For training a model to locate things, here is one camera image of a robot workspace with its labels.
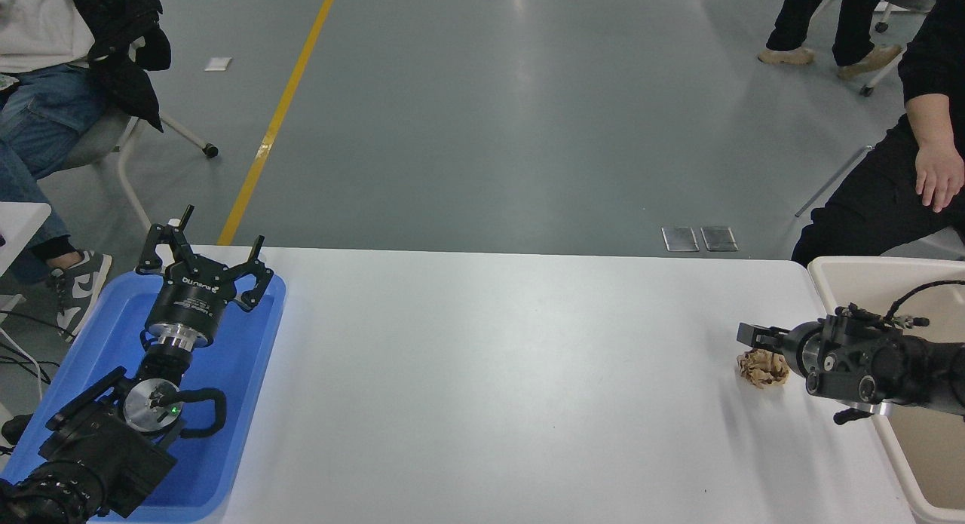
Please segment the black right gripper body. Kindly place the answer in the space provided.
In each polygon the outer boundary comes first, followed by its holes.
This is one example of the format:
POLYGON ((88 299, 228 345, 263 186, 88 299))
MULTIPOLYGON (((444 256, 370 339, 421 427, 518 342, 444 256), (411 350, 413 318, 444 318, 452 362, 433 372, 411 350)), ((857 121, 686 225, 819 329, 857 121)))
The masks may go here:
POLYGON ((782 355, 787 365, 797 374, 808 374, 817 367, 823 345, 823 324, 807 322, 783 335, 782 355))

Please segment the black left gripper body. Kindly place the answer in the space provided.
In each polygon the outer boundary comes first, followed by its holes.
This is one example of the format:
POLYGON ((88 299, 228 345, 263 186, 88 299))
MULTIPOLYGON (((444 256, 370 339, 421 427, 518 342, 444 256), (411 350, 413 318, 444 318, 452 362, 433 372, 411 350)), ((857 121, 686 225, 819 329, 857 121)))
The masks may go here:
POLYGON ((215 335, 228 301, 237 292, 227 270, 227 265, 207 257, 168 266, 145 329, 159 335, 163 325, 182 325, 200 335, 215 335))

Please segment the person's hand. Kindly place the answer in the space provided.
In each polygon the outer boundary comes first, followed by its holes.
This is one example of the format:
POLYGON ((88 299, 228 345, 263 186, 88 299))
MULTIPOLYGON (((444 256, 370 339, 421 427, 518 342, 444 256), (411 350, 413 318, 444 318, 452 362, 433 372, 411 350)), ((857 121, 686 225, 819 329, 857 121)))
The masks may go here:
POLYGON ((963 159, 954 143, 921 143, 914 170, 914 193, 934 213, 947 208, 963 188, 963 159))

